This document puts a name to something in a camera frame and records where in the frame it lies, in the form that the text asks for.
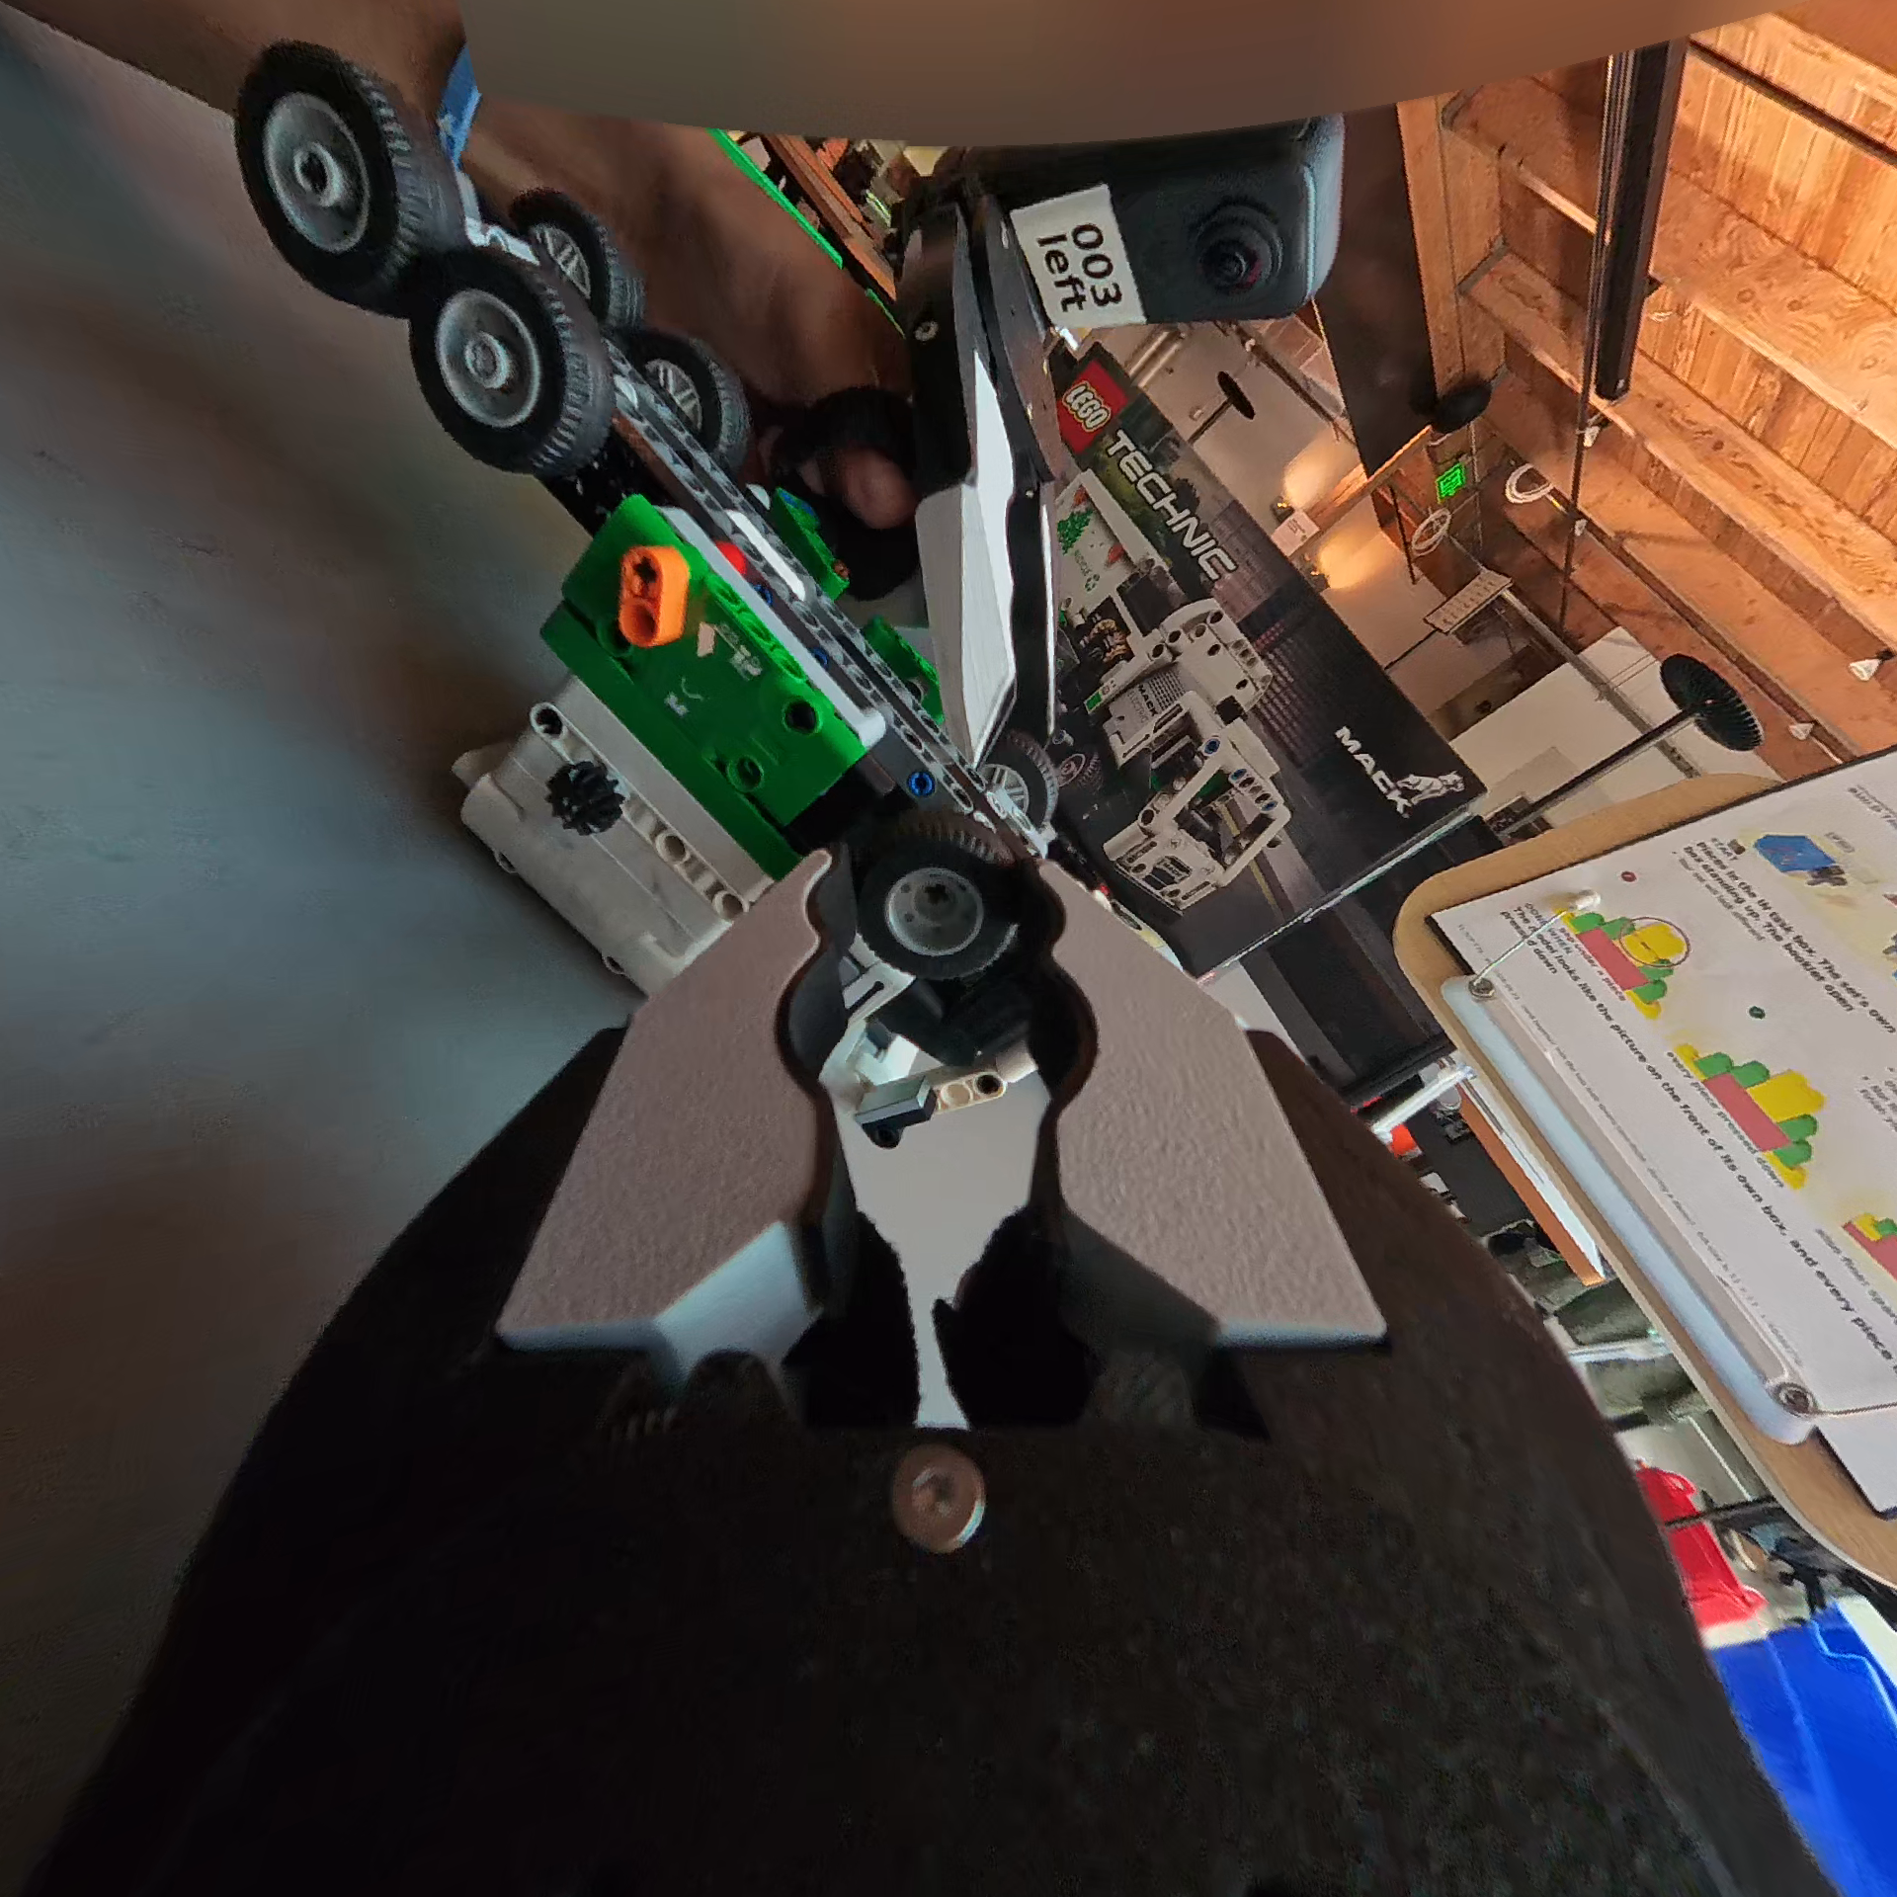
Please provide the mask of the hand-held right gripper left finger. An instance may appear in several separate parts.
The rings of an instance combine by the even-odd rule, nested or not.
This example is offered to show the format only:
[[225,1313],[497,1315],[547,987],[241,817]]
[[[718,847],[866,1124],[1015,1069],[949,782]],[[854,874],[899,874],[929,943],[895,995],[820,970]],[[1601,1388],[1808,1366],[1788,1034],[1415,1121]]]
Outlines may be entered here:
[[495,1323],[510,1349],[792,1349],[854,1240],[823,1066],[848,864],[814,855],[631,1022]]

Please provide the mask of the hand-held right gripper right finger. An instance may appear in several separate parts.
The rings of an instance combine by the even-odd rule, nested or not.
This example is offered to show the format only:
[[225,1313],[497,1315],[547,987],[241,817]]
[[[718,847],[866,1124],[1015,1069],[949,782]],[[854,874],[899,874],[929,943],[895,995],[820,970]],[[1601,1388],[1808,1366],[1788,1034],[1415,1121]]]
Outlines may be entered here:
[[1349,1349],[1386,1320],[1242,1022],[1053,866],[1077,1076],[1044,1123],[1059,1315],[1091,1349]]

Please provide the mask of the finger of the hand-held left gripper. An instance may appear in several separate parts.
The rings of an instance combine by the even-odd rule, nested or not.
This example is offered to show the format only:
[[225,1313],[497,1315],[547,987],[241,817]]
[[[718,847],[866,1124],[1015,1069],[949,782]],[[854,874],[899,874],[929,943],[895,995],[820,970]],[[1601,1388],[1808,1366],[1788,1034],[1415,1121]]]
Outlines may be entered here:
[[943,728],[980,763],[1017,686],[1009,509],[1024,454],[993,369],[955,341],[908,346],[914,533]]
[[1053,473],[1032,439],[1011,450],[1011,728],[1046,744],[1058,725]]

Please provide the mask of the lego truck model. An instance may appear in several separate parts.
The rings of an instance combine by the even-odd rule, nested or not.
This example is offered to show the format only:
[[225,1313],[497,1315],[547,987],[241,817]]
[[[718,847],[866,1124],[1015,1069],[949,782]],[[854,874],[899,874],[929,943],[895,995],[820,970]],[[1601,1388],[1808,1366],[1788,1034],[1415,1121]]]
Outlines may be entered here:
[[371,68],[272,44],[236,149],[292,271],[407,326],[417,392],[475,462],[531,476],[587,545],[542,639],[558,690],[459,762],[464,824],[606,967],[658,997],[818,850],[845,851],[854,935],[826,1083],[879,1147],[1032,1070],[1008,864],[1053,840],[1044,744],[971,765],[942,720],[906,533],[872,533],[802,471],[745,484],[736,372],[649,322],[610,227],[535,188],[492,210],[460,159],[468,55],[429,122]]

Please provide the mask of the lego set box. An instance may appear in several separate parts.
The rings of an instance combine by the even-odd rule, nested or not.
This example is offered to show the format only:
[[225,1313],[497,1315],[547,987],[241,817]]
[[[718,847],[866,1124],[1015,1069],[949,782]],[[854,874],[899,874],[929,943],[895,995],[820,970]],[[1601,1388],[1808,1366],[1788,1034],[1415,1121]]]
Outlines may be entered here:
[[1484,789],[1108,349],[1058,394],[1058,821],[1207,979]]

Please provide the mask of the person's left hand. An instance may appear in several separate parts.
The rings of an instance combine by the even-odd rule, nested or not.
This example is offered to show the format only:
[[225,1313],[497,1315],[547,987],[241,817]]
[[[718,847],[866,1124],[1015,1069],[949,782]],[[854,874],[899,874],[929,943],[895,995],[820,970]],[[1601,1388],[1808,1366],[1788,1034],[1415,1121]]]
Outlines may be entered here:
[[809,464],[809,473],[823,496],[867,532],[912,527],[918,498],[910,476],[881,450],[833,446]]

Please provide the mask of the white sheet holder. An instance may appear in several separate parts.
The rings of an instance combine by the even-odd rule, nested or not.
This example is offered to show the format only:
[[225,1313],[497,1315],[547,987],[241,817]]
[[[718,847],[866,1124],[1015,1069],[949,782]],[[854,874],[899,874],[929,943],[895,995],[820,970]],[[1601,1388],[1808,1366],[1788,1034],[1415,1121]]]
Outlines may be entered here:
[[1629,1283],[1673,1350],[1718,1388],[1769,1438],[1799,1443],[1831,1421],[1816,1392],[1701,1258],[1688,1228],[1632,1178],[1561,1062],[1496,991],[1449,979],[1438,1008],[1515,1144],[1535,1155],[1556,1198],[1585,1226],[1601,1260]]

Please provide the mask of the black hanging panel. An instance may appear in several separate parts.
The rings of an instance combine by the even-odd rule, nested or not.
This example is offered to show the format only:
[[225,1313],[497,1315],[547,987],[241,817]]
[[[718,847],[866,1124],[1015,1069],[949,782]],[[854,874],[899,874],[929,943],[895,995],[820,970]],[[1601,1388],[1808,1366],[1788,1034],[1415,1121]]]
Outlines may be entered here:
[[1684,38],[1623,55],[1609,82],[1603,159],[1610,171],[1594,353],[1594,401],[1622,401],[1654,288],[1650,264],[1670,180]]

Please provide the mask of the clipboard with instruction sheet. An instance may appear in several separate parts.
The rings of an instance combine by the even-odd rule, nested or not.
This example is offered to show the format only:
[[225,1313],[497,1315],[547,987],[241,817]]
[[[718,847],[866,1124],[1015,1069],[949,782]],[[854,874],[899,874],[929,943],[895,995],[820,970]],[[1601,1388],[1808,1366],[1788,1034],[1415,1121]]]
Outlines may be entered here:
[[1620,1281],[1708,1409],[1718,1417],[1737,1456],[1761,1490],[1852,1570],[1892,1586],[1892,1520],[1866,1504],[1856,1484],[1820,1441],[1785,1443],[1741,1411],[1735,1388],[1690,1339],[1676,1305],[1612,1234],[1605,1211],[1562,1163],[1552,1138],[1530,1124],[1505,1069],[1480,1047],[1478,1032],[1443,997],[1463,979],[1463,965],[1437,928],[1438,912],[1561,874],[1572,866],[1664,835],[1681,824],[1710,821],[1769,790],[1770,782],[1755,774],[1690,777],[1565,822],[1526,842],[1507,844],[1482,861],[1445,870],[1404,901],[1394,927],[1394,952],[1430,1016],[1449,1036],[1455,1059],[1469,1070],[1462,1091],[1478,1105],[1480,1141],[1523,1193],[1535,1220],[1556,1237],[1576,1275],[1588,1283],[1598,1283],[1603,1275]]

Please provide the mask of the printed instruction sheet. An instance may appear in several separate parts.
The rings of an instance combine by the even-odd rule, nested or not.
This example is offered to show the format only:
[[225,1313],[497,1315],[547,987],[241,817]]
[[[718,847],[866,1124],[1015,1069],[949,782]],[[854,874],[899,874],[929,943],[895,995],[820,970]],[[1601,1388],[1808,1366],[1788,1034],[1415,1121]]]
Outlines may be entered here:
[[1892,750],[1437,914],[1892,1520]]

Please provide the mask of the red object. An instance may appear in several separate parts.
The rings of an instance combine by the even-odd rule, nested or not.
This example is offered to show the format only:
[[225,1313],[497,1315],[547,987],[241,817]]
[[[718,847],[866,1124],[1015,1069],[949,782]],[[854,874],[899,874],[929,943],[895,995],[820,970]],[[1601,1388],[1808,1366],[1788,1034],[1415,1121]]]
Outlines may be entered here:
[[1632,1464],[1632,1477],[1664,1531],[1698,1633],[1725,1637],[1735,1629],[1750,1629],[1766,1611],[1766,1599],[1740,1576],[1717,1529],[1701,1520],[1697,1484],[1646,1462]]

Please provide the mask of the black disc on rod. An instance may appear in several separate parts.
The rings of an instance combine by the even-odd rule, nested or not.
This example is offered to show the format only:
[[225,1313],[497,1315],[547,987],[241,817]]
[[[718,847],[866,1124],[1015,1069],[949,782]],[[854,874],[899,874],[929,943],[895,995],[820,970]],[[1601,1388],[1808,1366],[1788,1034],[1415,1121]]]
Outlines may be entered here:
[[1484,817],[1489,834],[1498,840],[1515,840],[1544,830],[1543,817],[1561,803],[1589,790],[1598,780],[1622,771],[1648,750],[1663,747],[1684,729],[1724,752],[1749,755],[1763,746],[1763,725],[1750,709],[1744,694],[1717,669],[1694,655],[1666,655],[1658,667],[1663,692],[1671,702],[1671,716],[1641,728],[1627,746],[1601,762],[1558,782],[1543,798],[1515,800]]

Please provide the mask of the blue plastic bin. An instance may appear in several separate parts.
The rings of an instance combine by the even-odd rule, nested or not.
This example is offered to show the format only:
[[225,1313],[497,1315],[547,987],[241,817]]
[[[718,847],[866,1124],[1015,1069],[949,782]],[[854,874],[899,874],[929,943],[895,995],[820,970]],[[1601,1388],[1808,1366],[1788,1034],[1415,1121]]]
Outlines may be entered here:
[[1895,1893],[1895,1636],[1842,1598],[1814,1620],[1711,1650],[1746,1740],[1842,1896]]

